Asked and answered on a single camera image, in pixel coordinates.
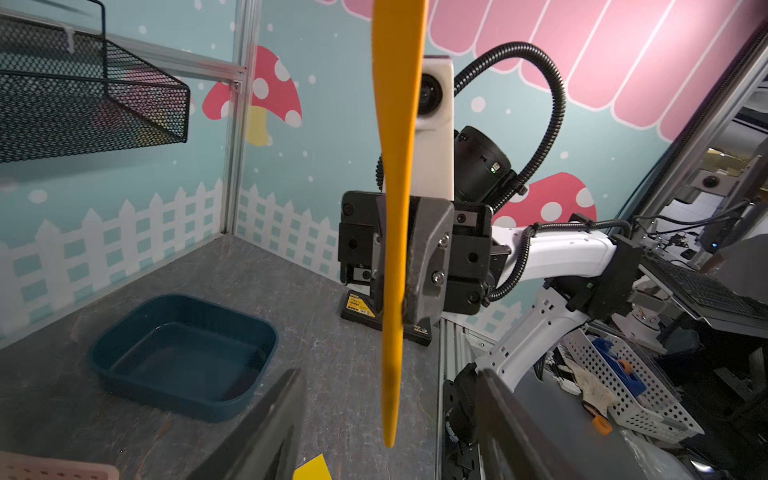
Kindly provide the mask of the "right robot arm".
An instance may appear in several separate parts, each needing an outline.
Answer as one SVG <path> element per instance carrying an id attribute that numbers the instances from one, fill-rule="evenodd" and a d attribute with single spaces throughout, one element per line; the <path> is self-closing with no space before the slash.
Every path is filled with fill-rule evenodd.
<path id="1" fill-rule="evenodd" d="M 559 70 L 546 53 L 527 42 L 507 42 L 485 52 L 456 75 L 454 90 L 460 92 L 491 66 L 511 58 L 532 63 L 544 75 L 552 94 L 552 113 L 539 147 L 521 173 L 504 167 L 471 181 L 472 187 L 483 192 L 470 197 L 493 212 L 525 192 L 527 181 L 543 164 L 565 116 L 565 90 Z M 492 350 L 478 358 L 470 371 L 473 375 L 495 374 L 509 390 L 514 390 L 535 363 L 543 361 L 563 337 L 591 317 L 628 309 L 630 271 L 637 267 L 640 253 L 630 240 L 630 223 L 619 219 L 593 221 L 574 215 L 568 222 L 538 222 L 500 232 L 504 246 L 511 250 L 504 268 L 507 275 L 503 282 L 484 290 L 481 301 L 499 301 L 526 279 L 540 279 L 543 286 L 528 313 L 507 330 Z"/>

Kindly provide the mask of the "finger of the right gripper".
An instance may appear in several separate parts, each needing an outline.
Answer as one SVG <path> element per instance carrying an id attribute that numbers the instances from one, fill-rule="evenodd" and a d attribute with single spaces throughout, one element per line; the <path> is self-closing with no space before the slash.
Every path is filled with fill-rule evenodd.
<path id="1" fill-rule="evenodd" d="M 383 314 L 384 308 L 384 270 L 385 270 L 385 236 L 386 236 L 386 200 L 383 194 L 371 194 L 371 210 L 374 219 L 373 228 L 371 278 L 369 294 L 373 302 L 374 312 Z"/>
<path id="2" fill-rule="evenodd" d="M 419 196 L 411 199 L 404 324 L 435 319 L 443 311 L 455 213 L 451 200 Z"/>

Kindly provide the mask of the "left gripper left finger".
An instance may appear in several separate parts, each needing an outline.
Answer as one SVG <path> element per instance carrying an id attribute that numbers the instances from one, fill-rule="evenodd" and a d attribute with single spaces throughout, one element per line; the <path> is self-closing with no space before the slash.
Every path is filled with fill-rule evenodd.
<path id="1" fill-rule="evenodd" d="M 307 381 L 290 369 L 191 479 L 290 479 L 296 468 L 306 411 Z"/>

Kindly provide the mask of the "yellow paper napkin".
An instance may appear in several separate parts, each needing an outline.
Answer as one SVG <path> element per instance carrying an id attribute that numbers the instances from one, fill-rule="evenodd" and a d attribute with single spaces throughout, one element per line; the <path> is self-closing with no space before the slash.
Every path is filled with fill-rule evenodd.
<path id="1" fill-rule="evenodd" d="M 293 480 L 332 480 L 324 456 L 317 455 L 298 467 L 294 471 Z"/>

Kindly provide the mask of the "orange plastic knife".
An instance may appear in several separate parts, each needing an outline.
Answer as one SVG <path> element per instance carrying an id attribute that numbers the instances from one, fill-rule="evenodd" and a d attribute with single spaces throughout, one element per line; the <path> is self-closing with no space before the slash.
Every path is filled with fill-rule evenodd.
<path id="1" fill-rule="evenodd" d="M 403 358 L 408 214 L 427 1 L 376 1 L 372 78 L 385 174 L 385 266 L 381 357 L 384 445 L 396 442 Z"/>

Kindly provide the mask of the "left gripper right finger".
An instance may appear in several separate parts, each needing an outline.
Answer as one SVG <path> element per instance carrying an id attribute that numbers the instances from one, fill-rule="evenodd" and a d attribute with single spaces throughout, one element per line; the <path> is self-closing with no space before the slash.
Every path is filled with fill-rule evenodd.
<path id="1" fill-rule="evenodd" d="M 476 381 L 477 435 L 487 479 L 581 479 L 495 372 Z"/>

